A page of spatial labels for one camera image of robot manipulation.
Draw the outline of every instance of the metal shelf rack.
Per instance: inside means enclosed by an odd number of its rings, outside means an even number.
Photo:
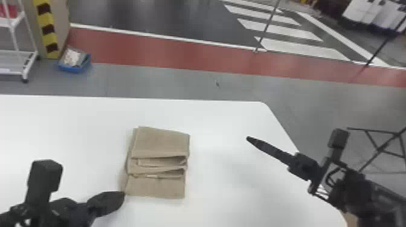
[[[21,11],[16,18],[10,18],[10,12],[7,7],[7,0],[1,0],[5,9],[6,18],[0,18],[0,28],[8,28],[11,39],[13,40],[14,50],[0,50],[0,74],[20,75],[23,83],[28,83],[28,73],[33,66],[34,61],[38,58],[38,50],[35,45],[33,33],[31,31],[28,19],[25,15],[24,5],[18,0]],[[20,51],[16,39],[16,27],[25,21],[30,35],[34,51]]]

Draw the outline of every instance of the white floor line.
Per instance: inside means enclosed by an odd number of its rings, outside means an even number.
[[[251,16],[253,18],[261,18],[261,19],[266,19],[268,20],[270,17],[270,13],[262,13],[254,10],[247,10],[245,8],[240,8],[240,7],[235,7],[232,5],[225,5],[225,8],[228,9],[231,13],[239,14],[239,15],[245,15],[245,16]],[[286,24],[292,24],[296,26],[301,26],[298,22],[293,20],[292,18],[286,17],[286,16],[279,16],[279,15],[274,15],[272,17],[273,21],[276,22],[281,22],[281,23],[286,23]]]
[[[266,24],[249,21],[245,19],[238,19],[238,21],[247,29],[256,30],[256,31],[263,31],[265,29]],[[275,33],[275,34],[282,34],[284,36],[292,36],[301,39],[312,39],[316,41],[322,42],[323,40],[317,37],[315,34],[311,33],[310,31],[304,31],[294,28],[286,28],[277,25],[269,25],[267,33]]]
[[[341,54],[335,49],[326,48],[321,46],[312,46],[306,44],[299,44],[294,42],[285,42],[281,40],[275,39],[267,39],[264,38],[262,40],[262,46],[265,49],[270,51],[277,51],[282,53],[289,53],[289,54],[300,54],[304,56],[311,56],[311,57],[324,57],[327,59],[337,59],[343,61],[349,61],[344,54]]]
[[[240,5],[245,5],[245,6],[250,6],[250,7],[254,7],[254,8],[260,8],[263,10],[273,10],[274,7],[270,6],[270,5],[265,5],[265,4],[261,4],[261,3],[256,3],[256,2],[250,2],[250,1],[246,1],[246,0],[221,0],[223,2],[231,2],[231,3],[235,3],[235,4],[240,4]],[[283,13],[282,11],[276,9],[277,13]]]
[[[365,50],[364,48],[358,46],[356,43],[352,42],[351,40],[349,40],[348,38],[344,37],[342,34],[334,31],[333,29],[331,29],[330,27],[326,26],[325,24],[321,23],[319,20],[317,20],[316,18],[313,18],[311,15],[307,14],[307,13],[300,13],[297,12],[297,14],[299,14],[300,16],[304,17],[305,19],[307,19],[308,21],[312,22],[314,25],[318,26],[319,28],[323,29],[325,32],[329,33],[331,36],[333,36],[334,38],[338,39],[340,42],[342,42],[343,44],[347,45],[349,48],[353,49],[355,52],[357,52],[358,54],[362,55],[363,57],[365,57],[366,59],[370,59],[372,57],[372,54],[370,52],[368,52],[367,50]],[[388,67],[390,65],[388,65],[387,63],[385,63],[382,59],[376,57],[373,60],[373,63],[377,64],[378,66],[383,66],[383,67]]]
[[[366,65],[366,62],[357,62],[357,61],[352,61],[352,63],[355,63],[357,65]],[[369,64],[370,66],[374,66],[374,67],[381,67],[381,68],[389,68],[389,69],[399,69],[399,70],[406,70],[406,67],[401,67],[401,66],[381,66],[381,65],[377,65],[374,63]]]
[[[183,41],[183,42],[200,43],[200,44],[206,44],[206,45],[212,45],[212,46],[223,46],[223,47],[237,48],[237,49],[244,49],[244,50],[254,50],[255,49],[254,46],[243,46],[243,45],[235,45],[235,44],[228,44],[228,43],[204,41],[204,40],[199,40],[199,39],[165,36],[165,35],[161,35],[161,34],[144,33],[144,32],[140,32],[140,31],[127,31],[127,30],[121,30],[121,29],[115,29],[115,28],[103,28],[103,27],[98,27],[98,26],[93,26],[93,25],[84,25],[84,24],[77,24],[77,23],[71,23],[71,27],[84,28],[84,29],[95,30],[95,31],[106,31],[106,32],[110,32],[110,33],[131,34],[131,35],[136,35],[136,36],[152,37],[152,38],[157,38],[157,39],[168,39],[168,40],[177,40],[177,41]]]

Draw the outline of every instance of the towel fold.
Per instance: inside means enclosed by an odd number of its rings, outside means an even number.
[[[190,136],[170,130],[134,129],[126,160],[128,195],[180,199],[185,196],[185,171]]]

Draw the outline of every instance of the blue plastic bin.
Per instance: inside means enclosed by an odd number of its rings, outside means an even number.
[[[83,64],[80,67],[72,67],[69,65],[64,65],[61,64],[61,62],[58,62],[58,68],[61,71],[66,71],[66,72],[73,72],[73,73],[80,73],[83,72],[83,70],[90,65],[90,59],[92,58],[91,54],[88,54],[85,58],[85,60],[83,61]]]

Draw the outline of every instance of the hazard stripe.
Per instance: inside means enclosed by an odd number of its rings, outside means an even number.
[[[49,0],[33,0],[33,2],[37,8],[38,25],[42,33],[43,45],[47,51],[47,58],[57,59],[60,55],[60,48],[50,2]]]

